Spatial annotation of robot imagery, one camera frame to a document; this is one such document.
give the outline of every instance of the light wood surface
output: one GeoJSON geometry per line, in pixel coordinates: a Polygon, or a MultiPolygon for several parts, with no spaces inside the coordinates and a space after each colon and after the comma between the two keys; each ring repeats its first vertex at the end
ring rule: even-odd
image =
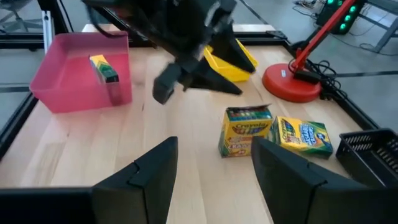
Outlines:
{"type": "MultiPolygon", "coordinates": [[[[84,31],[94,30],[86,26],[84,31]]],[[[178,136],[178,171],[168,223],[272,223],[250,157],[219,155],[225,109],[271,103],[273,116],[325,123],[335,149],[340,133],[360,128],[334,102],[295,104],[271,95],[261,84],[264,70],[292,57],[279,46],[248,49],[259,67],[248,82],[239,84],[242,96],[183,93],[178,86],[164,106],[153,99],[152,83],[173,58],[163,50],[131,49],[133,103],[68,114],[51,114],[38,103],[0,162],[0,187],[93,185],[167,137],[178,136]]],[[[346,175],[334,156],[312,161],[346,175]]]]}

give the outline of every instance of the crayola crayon box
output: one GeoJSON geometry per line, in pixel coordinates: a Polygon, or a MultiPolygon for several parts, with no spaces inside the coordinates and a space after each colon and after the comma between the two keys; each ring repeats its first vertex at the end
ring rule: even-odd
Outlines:
{"type": "Polygon", "coordinates": [[[271,125],[268,105],[227,108],[218,143],[221,156],[250,155],[253,136],[266,137],[271,125]]]}
{"type": "Polygon", "coordinates": [[[119,81],[118,74],[105,59],[104,55],[90,56],[89,59],[100,83],[114,83],[119,81]]]}
{"type": "Polygon", "coordinates": [[[322,123],[277,116],[267,136],[285,149],[324,159],[333,153],[326,127],[322,123]]]}

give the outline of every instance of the gray floor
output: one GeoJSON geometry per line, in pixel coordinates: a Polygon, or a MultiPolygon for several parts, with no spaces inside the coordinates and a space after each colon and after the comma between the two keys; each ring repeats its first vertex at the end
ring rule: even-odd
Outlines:
{"type": "MultiPolygon", "coordinates": [[[[258,14],[276,29],[283,31],[291,42],[306,39],[314,30],[314,20],[294,11],[292,0],[245,0],[258,14]]],[[[85,24],[89,23],[84,5],[80,0],[64,1],[69,13],[73,28],[76,31],[82,30],[85,24]]],[[[313,13],[299,8],[304,13],[313,13]]],[[[0,18],[4,17],[7,11],[0,10],[0,18]]],[[[20,11],[24,19],[40,18],[41,12],[36,1],[20,11]]],[[[374,7],[368,11],[368,16],[375,20],[381,19],[381,23],[389,25],[395,16],[387,15],[374,7]]],[[[238,0],[238,6],[234,12],[234,20],[239,24],[260,24],[261,21],[252,15],[238,0]]],[[[358,19],[351,29],[354,34],[361,34],[370,28],[372,24],[358,19]]],[[[355,37],[352,35],[329,36],[311,54],[314,62],[328,60],[331,66],[340,73],[349,72],[376,72],[383,70],[398,70],[398,56],[384,56],[367,52],[365,50],[350,47],[342,41],[351,45],[369,43],[375,45],[384,30],[374,26],[364,35],[355,37]]],[[[392,39],[382,50],[384,54],[398,54],[398,38],[392,39]]],[[[0,50],[0,86],[7,83],[29,83],[44,57],[43,50],[30,52],[28,50],[0,50]]],[[[386,77],[361,77],[361,78],[340,78],[344,91],[356,102],[372,119],[378,124],[390,127],[398,131],[398,85],[397,76],[386,77]]],[[[25,93],[0,94],[0,127],[8,120],[14,112],[25,93]]]]}

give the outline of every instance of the pink plastic bin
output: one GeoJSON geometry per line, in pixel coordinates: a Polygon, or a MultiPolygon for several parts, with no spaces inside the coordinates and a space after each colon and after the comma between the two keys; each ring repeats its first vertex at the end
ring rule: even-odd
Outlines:
{"type": "Polygon", "coordinates": [[[127,36],[109,39],[99,33],[56,35],[30,90],[53,113],[130,103],[127,36]],[[118,73],[119,83],[101,84],[98,81],[88,57],[99,54],[103,54],[118,73]]]}

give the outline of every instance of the yellow plastic bin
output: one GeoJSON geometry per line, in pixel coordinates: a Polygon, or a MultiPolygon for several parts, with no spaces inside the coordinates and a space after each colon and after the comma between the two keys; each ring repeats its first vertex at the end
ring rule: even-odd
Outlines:
{"type": "MultiPolygon", "coordinates": [[[[240,43],[240,41],[238,40],[236,41],[238,42],[239,46],[242,48],[246,56],[248,56],[251,63],[256,68],[258,66],[258,61],[249,53],[249,51],[243,46],[243,44],[240,43]]],[[[241,70],[240,68],[235,67],[218,57],[215,57],[214,55],[211,54],[212,51],[213,48],[211,48],[210,46],[206,46],[204,50],[204,55],[210,67],[214,71],[218,72],[219,74],[221,74],[231,82],[244,82],[250,78],[251,75],[250,73],[245,72],[244,70],[241,70]]]]}

